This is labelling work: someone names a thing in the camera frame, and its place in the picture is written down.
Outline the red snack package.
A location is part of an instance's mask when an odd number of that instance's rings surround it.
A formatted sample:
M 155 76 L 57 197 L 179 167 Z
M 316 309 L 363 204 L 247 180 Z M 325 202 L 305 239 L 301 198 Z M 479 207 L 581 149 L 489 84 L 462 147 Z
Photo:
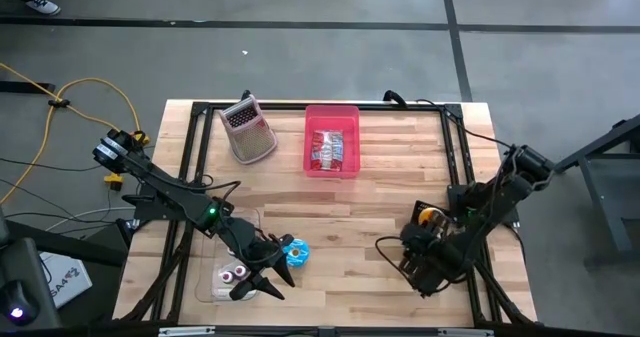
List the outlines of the red snack package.
M 310 168 L 339 172 L 344 162 L 344 137 L 338 130 L 316 130 L 311 145 Z

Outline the black metal desk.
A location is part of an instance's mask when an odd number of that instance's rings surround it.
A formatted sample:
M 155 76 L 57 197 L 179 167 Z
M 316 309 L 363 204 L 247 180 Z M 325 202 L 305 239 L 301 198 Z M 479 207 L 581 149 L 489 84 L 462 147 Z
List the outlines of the black metal desk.
M 56 86 L 50 83 L 0 81 L 0 93 L 44 94 L 54 93 Z

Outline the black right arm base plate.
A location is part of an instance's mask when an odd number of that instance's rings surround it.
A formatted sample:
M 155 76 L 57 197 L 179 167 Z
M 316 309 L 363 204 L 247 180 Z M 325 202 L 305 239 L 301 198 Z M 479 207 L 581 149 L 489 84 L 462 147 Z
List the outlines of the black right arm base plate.
M 461 227 L 466 225 L 473 214 L 472 207 L 464 207 L 461 197 L 467 189 L 467 185 L 449 185 L 447 188 L 447 198 L 449 202 L 448 216 Z M 520 219 L 516 209 L 512 209 L 506 214 L 502 220 L 502 224 L 506 227 L 519 228 Z

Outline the clear plastic bin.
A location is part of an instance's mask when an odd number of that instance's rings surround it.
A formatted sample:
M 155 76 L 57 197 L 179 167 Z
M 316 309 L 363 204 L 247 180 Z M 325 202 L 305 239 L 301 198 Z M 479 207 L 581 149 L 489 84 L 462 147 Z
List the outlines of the clear plastic bin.
M 233 252 L 220 239 L 218 235 L 212 239 L 203 238 L 201 244 L 200 271 L 198 282 L 195 287 L 195 296 L 200 302 L 210 304 L 220 304 L 232 302 L 229 292 L 236 284 L 245 280 L 250 271 L 248 267 L 235 257 Z M 225 284 L 219 277 L 219 274 L 225 271 L 233 273 L 233 269 L 237 265 L 244 265 L 248 273 L 245 278 L 239 280 L 234 276 L 234 281 Z

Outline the white printed box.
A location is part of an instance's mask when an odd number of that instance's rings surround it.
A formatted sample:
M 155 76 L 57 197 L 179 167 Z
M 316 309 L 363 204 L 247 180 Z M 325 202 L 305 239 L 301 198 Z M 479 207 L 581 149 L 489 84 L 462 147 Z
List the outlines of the white printed box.
M 40 258 L 43 262 L 45 279 L 57 309 L 93 286 L 81 260 L 49 252 L 41 252 Z

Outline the blue iced toy donut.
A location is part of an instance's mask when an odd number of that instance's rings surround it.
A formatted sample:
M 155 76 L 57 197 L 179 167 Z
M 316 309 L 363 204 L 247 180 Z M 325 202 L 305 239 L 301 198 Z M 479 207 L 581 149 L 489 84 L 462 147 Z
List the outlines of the blue iced toy donut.
M 301 239 L 294 239 L 283 248 L 283 252 L 287 264 L 294 268 L 303 267 L 310 258 L 310 247 L 306 241 Z

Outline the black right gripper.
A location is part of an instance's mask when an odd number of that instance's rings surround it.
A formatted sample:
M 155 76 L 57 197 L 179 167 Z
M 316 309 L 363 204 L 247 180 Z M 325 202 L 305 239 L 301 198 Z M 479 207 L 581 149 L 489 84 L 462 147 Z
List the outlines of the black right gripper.
M 406 224 L 400 232 L 400 271 L 422 297 L 429 297 L 466 278 L 470 263 L 452 243 L 430 228 Z

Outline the black device with indicator light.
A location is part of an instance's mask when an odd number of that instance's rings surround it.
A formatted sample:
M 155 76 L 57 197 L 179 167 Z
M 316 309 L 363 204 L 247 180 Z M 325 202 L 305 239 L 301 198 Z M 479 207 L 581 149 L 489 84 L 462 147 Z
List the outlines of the black device with indicator light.
M 16 326 L 35 321 L 39 304 L 21 280 L 11 280 L 0 287 L 0 314 Z

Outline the black side table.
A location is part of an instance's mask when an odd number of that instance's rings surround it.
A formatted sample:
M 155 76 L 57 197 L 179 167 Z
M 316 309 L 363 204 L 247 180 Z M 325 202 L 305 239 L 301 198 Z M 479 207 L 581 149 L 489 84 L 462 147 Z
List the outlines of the black side table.
M 21 280 L 40 307 L 38 317 L 26 326 L 16 326 L 0 314 L 0 332 L 56 329 L 62 326 L 45 279 L 41 252 L 116 267 L 122 266 L 126 259 L 123 251 L 46 232 L 0 216 L 0 287 L 11 280 Z

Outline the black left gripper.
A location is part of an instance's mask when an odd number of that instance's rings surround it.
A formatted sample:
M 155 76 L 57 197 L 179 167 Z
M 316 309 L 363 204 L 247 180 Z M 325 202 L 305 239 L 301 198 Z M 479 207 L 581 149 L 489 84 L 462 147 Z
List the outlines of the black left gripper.
M 291 234 L 276 236 L 265 235 L 260 229 L 248 222 L 235 222 L 230 225 L 230 248 L 252 270 L 272 268 L 289 286 L 295 282 L 289 271 L 284 248 L 288 247 L 294 237 Z M 254 276 L 236 284 L 229 292 L 232 300 L 241 300 L 251 291 L 263 292 L 284 300 L 284 295 L 266 277 Z

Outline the black metal stand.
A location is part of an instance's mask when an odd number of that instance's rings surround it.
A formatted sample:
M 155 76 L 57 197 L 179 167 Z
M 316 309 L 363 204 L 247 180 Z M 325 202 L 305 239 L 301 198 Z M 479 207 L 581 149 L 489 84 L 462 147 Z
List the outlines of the black metal stand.
M 580 169 L 593 208 L 615 247 L 584 260 L 589 270 L 640 264 L 640 114 L 623 119 L 591 143 L 562 159 L 555 171 Z

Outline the black aluminium table frame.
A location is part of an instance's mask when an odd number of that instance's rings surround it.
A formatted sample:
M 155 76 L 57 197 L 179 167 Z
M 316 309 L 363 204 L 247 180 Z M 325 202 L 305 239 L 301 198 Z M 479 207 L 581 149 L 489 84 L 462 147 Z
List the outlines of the black aluminium table frame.
M 184 287 L 166 290 L 159 307 L 163 317 L 176 313 L 185 325 L 336 327 L 468 327 L 475 311 L 500 317 L 481 281 L 422 298 L 392 267 L 402 255 L 395 236 L 417 200 L 442 207 L 452 182 L 494 175 L 499 153 L 486 104 L 455 106 L 470 131 L 463 137 L 426 106 L 403 110 L 363 103 L 360 170 L 352 179 L 305 174 L 304 103 L 263 104 L 279 142 L 273 154 L 251 165 L 231 155 L 220 121 L 213 122 L 207 145 L 195 143 L 192 154 L 185 155 L 192 108 L 190 100 L 166 104 L 155 163 L 171 174 L 186 167 L 219 182 L 237 181 L 230 197 L 236 212 L 267 232 L 305 240 L 311 257 L 293 271 L 294 287 L 277 282 L 284 300 L 257 294 L 243 302 L 204 303 L 195 296 L 204 237 L 195 235 L 185 268 L 176 272 Z

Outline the pink translucent plastic bin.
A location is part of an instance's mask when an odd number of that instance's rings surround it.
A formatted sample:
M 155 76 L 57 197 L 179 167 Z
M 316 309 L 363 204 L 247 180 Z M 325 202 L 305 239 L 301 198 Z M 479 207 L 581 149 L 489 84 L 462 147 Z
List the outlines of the pink translucent plastic bin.
M 311 145 L 316 130 L 338 130 L 344 137 L 344 162 L 339 172 L 310 168 Z M 308 177 L 355 178 L 360 170 L 359 109 L 352 105 L 310 105 L 305 110 L 303 169 Z

